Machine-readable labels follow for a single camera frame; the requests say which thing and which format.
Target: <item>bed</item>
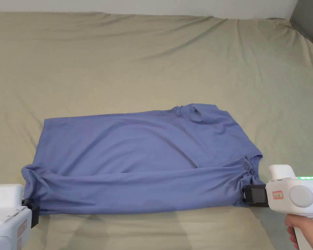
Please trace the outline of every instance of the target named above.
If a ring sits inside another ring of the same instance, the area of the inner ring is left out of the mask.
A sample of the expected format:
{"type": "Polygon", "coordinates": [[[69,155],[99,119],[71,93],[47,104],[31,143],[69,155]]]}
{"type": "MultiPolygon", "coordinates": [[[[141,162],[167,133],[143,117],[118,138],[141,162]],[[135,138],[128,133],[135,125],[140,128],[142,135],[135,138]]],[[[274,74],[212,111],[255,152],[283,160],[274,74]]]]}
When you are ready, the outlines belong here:
{"type": "MultiPolygon", "coordinates": [[[[284,19],[0,13],[0,184],[21,183],[49,117],[228,111],[268,166],[313,175],[313,43],[284,19]]],[[[26,249],[293,249],[284,215],[219,207],[42,216],[26,249]]]]}

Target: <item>blue t-shirt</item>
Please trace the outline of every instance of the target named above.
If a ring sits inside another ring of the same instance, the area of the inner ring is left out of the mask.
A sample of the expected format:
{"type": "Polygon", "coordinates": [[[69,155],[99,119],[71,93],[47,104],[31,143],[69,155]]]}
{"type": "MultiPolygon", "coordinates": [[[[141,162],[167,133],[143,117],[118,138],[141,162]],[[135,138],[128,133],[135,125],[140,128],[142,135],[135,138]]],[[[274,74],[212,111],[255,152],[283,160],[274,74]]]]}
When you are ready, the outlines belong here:
{"type": "Polygon", "coordinates": [[[127,214],[244,205],[262,153],[228,112],[165,111],[44,121],[25,198],[41,214],[127,214]]]}

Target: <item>round gray button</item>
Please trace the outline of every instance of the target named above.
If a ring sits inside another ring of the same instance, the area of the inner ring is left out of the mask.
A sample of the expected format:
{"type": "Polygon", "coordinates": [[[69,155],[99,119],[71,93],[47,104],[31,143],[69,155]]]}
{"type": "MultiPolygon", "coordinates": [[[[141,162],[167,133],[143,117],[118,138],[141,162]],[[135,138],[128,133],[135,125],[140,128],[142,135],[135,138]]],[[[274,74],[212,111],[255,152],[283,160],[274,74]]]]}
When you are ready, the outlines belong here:
{"type": "Polygon", "coordinates": [[[309,207],[313,203],[313,193],[305,186],[297,185],[290,189],[289,197],[298,207],[309,207]]]}

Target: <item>human hand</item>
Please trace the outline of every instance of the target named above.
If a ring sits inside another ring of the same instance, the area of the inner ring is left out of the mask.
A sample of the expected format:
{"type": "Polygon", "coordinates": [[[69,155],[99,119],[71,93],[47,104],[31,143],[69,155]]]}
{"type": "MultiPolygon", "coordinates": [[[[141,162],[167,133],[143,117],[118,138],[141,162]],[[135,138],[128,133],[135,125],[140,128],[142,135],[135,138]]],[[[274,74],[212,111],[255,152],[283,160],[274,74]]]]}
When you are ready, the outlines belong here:
{"type": "Polygon", "coordinates": [[[287,232],[291,235],[290,240],[294,243],[296,249],[299,249],[294,227],[298,227],[303,233],[308,243],[313,248],[313,220],[305,216],[298,216],[294,214],[287,214],[285,225],[288,226],[287,232]]]}

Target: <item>handle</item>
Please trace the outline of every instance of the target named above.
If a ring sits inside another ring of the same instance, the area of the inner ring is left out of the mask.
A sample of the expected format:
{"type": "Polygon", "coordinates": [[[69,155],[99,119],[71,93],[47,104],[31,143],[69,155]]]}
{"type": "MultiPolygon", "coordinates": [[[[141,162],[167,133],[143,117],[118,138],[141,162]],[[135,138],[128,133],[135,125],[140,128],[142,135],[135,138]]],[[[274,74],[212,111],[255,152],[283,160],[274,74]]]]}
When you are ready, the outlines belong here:
{"type": "Polygon", "coordinates": [[[0,184],[0,208],[21,207],[22,193],[21,184],[0,184]]]}
{"type": "Polygon", "coordinates": [[[294,227],[294,232],[296,233],[299,250],[313,250],[304,235],[302,234],[300,228],[294,227]]]}

